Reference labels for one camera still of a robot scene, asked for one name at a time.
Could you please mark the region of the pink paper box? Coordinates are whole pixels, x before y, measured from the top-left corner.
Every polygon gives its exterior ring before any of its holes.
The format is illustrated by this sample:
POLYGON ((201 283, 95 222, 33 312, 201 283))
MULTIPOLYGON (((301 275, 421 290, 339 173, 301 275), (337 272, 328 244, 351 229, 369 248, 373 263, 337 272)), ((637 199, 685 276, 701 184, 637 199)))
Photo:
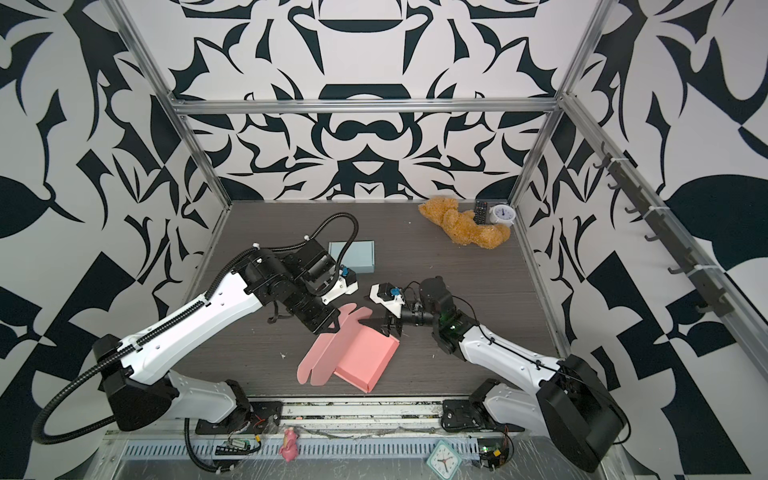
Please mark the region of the pink paper box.
POLYGON ((363 393, 370 393, 400 346, 394 336, 385 336, 361 323, 371 315, 368 307, 343 305, 340 330, 317 337, 298 366, 298 382, 322 386, 336 375, 363 393))

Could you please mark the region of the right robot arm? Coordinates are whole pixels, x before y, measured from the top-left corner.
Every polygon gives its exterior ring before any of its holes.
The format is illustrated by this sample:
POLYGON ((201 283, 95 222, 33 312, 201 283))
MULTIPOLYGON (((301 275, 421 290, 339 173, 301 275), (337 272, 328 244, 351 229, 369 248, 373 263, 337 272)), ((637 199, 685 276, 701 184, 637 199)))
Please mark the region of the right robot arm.
POLYGON ((422 280, 414 300, 390 283, 375 284, 370 299, 386 310, 380 330, 401 335, 404 325, 428 326, 445 353, 500 377, 476 392, 495 423, 547 436, 574 466, 594 472, 621 432, 631 430, 627 415, 597 373, 577 355, 545 356, 502 338, 460 309, 442 277, 422 280))

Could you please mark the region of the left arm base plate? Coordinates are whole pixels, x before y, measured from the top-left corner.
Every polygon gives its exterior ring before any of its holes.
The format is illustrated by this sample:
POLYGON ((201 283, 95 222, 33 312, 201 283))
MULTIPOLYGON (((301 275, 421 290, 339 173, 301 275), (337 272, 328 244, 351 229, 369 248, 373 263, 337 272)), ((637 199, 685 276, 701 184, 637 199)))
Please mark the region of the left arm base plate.
POLYGON ((220 423, 198 420, 194 432, 197 435, 270 434, 281 424, 283 402, 279 400, 251 401, 250 410, 236 409, 220 423))

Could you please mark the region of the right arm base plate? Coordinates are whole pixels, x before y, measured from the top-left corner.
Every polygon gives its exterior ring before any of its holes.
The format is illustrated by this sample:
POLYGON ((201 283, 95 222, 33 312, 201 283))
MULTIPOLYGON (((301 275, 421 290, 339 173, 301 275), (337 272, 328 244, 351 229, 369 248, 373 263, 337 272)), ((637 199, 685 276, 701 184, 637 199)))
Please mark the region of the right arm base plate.
POLYGON ((518 433, 524 428, 515 424, 499 423, 485 410, 483 405, 468 399, 448 399, 442 402, 440 425, 449 433, 497 431, 518 433))

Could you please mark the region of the light blue paper box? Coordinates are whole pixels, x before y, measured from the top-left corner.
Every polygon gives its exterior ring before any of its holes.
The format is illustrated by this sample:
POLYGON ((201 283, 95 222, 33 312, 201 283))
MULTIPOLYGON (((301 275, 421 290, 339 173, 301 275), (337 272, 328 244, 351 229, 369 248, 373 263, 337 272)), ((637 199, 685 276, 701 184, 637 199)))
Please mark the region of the light blue paper box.
POLYGON ((375 271, 375 242, 373 240, 354 241, 346 250, 341 264, 358 274, 371 274, 375 271))

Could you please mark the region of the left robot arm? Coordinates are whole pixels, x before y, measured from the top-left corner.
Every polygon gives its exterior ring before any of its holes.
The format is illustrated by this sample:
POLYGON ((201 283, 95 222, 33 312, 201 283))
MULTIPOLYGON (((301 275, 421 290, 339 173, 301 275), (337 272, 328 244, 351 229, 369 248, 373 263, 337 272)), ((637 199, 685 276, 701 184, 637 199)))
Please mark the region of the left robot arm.
POLYGON ((200 420, 228 433, 253 422, 251 403, 238 382, 203 381, 174 371, 187 354, 217 333, 265 306, 285 309, 313 334, 336 333, 340 311, 333 300, 356 292, 354 270, 317 241, 294 252, 254 246, 232 259, 209 289, 144 330, 96 342, 99 360, 123 348, 127 355, 102 373, 117 427, 135 431, 161 419, 200 420))

